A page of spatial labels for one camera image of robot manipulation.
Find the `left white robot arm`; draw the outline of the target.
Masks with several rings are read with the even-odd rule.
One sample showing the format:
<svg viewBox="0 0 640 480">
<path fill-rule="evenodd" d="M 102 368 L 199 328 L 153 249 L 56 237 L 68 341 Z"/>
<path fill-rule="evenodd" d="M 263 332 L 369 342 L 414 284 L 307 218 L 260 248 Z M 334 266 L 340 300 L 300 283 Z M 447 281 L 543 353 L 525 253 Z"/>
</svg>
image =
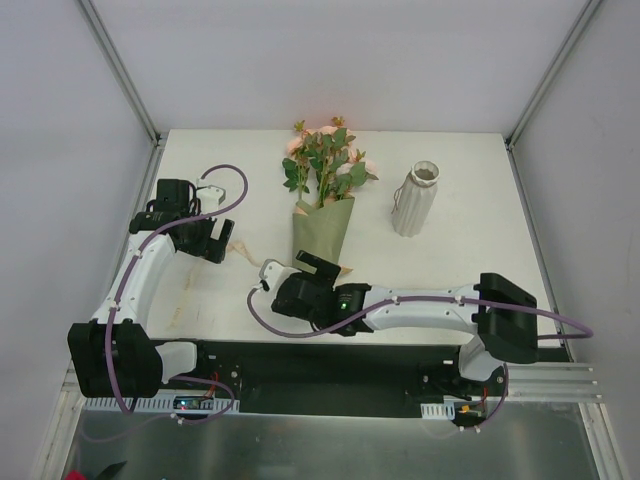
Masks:
<svg viewBox="0 0 640 480">
<path fill-rule="evenodd" d="M 209 382 L 212 367 L 194 342 L 155 344 L 146 325 L 161 277 L 177 253 L 214 264 L 224 260 L 234 223 L 225 220 L 214 237 L 216 221 L 207 214 L 225 196 L 203 180 L 158 180 L 154 199 L 130 221 L 125 259 L 106 299 L 89 322 L 69 330 L 85 397 L 150 398 L 175 376 L 191 389 Z"/>
</svg>

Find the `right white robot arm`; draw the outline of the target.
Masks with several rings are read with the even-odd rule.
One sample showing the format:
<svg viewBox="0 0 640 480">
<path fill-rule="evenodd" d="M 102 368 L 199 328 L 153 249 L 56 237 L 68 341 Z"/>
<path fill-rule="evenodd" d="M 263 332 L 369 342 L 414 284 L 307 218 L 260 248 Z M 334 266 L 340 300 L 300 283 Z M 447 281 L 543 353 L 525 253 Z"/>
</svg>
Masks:
<svg viewBox="0 0 640 480">
<path fill-rule="evenodd" d="M 452 387 L 473 394 L 504 363 L 538 360 L 537 300 L 497 273 L 448 290 L 403 290 L 336 280 L 340 269 L 306 251 L 307 270 L 268 260 L 260 283 L 274 298 L 272 312 L 309 323 L 316 333 L 360 333 L 422 328 L 469 335 L 450 369 Z"/>
</svg>

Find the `cream ribbon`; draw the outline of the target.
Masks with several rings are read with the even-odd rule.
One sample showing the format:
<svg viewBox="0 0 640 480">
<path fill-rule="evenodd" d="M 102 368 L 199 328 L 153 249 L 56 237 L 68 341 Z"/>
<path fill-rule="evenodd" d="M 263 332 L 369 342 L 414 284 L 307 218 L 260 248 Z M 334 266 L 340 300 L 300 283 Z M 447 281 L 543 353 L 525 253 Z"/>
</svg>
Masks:
<svg viewBox="0 0 640 480">
<path fill-rule="evenodd" d="M 209 338 L 241 308 L 261 263 L 239 240 L 232 242 L 226 253 L 220 265 L 183 253 L 176 255 L 166 273 L 167 290 L 159 295 L 166 302 L 161 312 L 167 316 L 167 332 Z"/>
</svg>

